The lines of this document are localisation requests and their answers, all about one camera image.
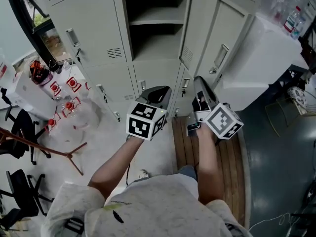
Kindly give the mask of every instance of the hand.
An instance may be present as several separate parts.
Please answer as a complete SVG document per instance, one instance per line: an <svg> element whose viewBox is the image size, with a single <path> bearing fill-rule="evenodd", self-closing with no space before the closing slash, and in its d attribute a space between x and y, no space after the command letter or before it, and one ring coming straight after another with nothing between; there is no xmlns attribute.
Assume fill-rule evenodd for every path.
<svg viewBox="0 0 316 237"><path fill-rule="evenodd" d="M215 140L215 134L205 123L201 123L201 127L197 129L197 136L199 140L201 139L202 140L211 139L212 141Z"/></svg>

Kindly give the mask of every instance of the black and white marker cube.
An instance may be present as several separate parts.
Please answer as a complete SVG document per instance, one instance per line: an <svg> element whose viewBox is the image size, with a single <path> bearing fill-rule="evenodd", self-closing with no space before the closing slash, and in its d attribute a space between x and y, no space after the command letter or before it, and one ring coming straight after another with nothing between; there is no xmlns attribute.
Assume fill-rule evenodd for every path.
<svg viewBox="0 0 316 237"><path fill-rule="evenodd" d="M242 128L239 117L228 107L219 103L205 118L204 122L211 128L219 139L229 140Z"/></svg>
<svg viewBox="0 0 316 237"><path fill-rule="evenodd" d="M127 112L126 133L144 140L162 129L167 111L133 101Z"/></svg>

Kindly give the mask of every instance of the dark green floor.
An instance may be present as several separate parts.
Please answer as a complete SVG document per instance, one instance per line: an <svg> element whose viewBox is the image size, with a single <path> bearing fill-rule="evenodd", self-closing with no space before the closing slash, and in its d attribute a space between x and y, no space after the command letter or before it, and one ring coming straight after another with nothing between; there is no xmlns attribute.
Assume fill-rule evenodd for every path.
<svg viewBox="0 0 316 237"><path fill-rule="evenodd" d="M286 212L300 210L305 191L314 177L312 153L316 139L316 116L299 117L286 127L278 106L269 108L278 137L267 119L264 106L272 93L265 92L239 115L244 122L251 178L250 226ZM289 122L297 112L284 103ZM285 237L289 229L288 215L282 226L279 219L254 227L255 237Z"/></svg>

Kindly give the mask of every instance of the wooden platform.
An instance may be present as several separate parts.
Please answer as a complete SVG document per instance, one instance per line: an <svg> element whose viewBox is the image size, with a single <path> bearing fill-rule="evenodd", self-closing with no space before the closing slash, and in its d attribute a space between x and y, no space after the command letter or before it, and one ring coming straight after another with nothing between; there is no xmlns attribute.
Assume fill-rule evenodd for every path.
<svg viewBox="0 0 316 237"><path fill-rule="evenodd" d="M187 137L185 118L172 119L178 169L189 164L198 168L198 138ZM237 221L244 226L245 186L238 136L221 141L216 147L217 161L224 183L224 201Z"/></svg>

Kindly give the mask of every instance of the wall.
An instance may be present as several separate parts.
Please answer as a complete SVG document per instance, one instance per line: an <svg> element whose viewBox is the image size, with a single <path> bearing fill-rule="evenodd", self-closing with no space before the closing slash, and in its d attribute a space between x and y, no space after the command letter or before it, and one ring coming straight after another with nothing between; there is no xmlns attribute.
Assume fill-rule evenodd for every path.
<svg viewBox="0 0 316 237"><path fill-rule="evenodd" d="M10 63L34 51L8 0L0 0L0 48Z"/></svg>

